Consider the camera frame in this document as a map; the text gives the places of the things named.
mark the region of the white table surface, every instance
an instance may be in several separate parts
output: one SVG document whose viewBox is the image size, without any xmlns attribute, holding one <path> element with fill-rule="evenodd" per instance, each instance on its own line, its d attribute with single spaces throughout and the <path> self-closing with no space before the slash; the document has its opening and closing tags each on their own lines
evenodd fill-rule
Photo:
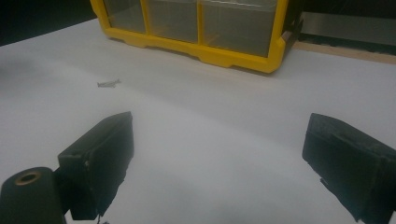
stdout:
<svg viewBox="0 0 396 224">
<path fill-rule="evenodd" d="M 396 148 L 396 66 L 294 49 L 259 76 L 130 47 L 84 22 L 0 48 L 0 182 L 56 169 L 66 147 L 128 110 L 135 156 L 103 221 L 355 223 L 302 159 L 306 127 L 320 113 Z"/>
</svg>

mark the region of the dark background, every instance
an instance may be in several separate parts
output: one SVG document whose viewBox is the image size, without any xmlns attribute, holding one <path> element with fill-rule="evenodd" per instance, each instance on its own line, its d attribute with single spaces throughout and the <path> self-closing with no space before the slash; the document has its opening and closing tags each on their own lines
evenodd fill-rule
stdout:
<svg viewBox="0 0 396 224">
<path fill-rule="evenodd" d="M 396 19 L 396 0 L 306 0 L 304 10 Z M 0 0 L 0 46 L 94 18 L 89 0 Z"/>
</svg>

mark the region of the yellow frame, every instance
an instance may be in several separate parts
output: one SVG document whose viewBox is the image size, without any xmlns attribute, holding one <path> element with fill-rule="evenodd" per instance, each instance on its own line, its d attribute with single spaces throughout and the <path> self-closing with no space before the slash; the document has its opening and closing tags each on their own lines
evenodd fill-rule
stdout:
<svg viewBox="0 0 396 224">
<path fill-rule="evenodd" d="M 146 9 L 146 0 L 140 0 L 143 10 L 143 17 L 146 26 L 146 34 L 139 34 L 131 31 L 125 31 L 118 28 L 112 28 L 108 21 L 106 7 L 103 0 L 91 0 L 92 9 L 97 15 L 103 32 L 113 38 L 121 39 L 125 43 L 140 48 L 147 46 L 158 47 L 162 49 L 171 49 L 190 54 L 199 58 L 201 62 L 211 63 L 222 67 L 239 66 L 252 70 L 271 73 L 275 71 L 282 63 L 285 52 L 286 42 L 281 37 L 283 23 L 286 16 L 286 10 L 289 0 L 278 0 L 276 5 L 276 14 L 274 20 L 273 32 L 271 35 L 270 48 L 268 57 L 260 57 L 246 53 L 235 52 L 226 49 L 216 49 L 202 44 L 202 5 L 197 2 L 197 20 L 198 20 L 198 43 L 187 43 L 183 41 L 167 39 L 151 35 L 149 31 L 148 14 Z"/>
</svg>

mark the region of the transparent drawer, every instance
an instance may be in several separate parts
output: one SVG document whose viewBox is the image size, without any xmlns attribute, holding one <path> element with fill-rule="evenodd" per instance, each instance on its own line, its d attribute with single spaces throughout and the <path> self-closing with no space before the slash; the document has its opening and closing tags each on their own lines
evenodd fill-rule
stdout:
<svg viewBox="0 0 396 224">
<path fill-rule="evenodd" d="M 204 44 L 267 57 L 276 0 L 201 0 Z"/>
<path fill-rule="evenodd" d="M 140 0 L 104 0 L 111 27 L 145 33 Z"/>
<path fill-rule="evenodd" d="M 152 35 L 197 43 L 196 0 L 148 0 Z"/>
</svg>

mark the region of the yellow plastic organizer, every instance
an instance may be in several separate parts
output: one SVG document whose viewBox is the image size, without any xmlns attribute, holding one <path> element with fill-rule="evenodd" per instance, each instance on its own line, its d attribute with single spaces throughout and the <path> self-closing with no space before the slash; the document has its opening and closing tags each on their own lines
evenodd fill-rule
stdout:
<svg viewBox="0 0 396 224">
<path fill-rule="evenodd" d="M 304 0 L 91 0 L 104 33 L 140 48 L 271 73 L 302 27 Z"/>
</svg>

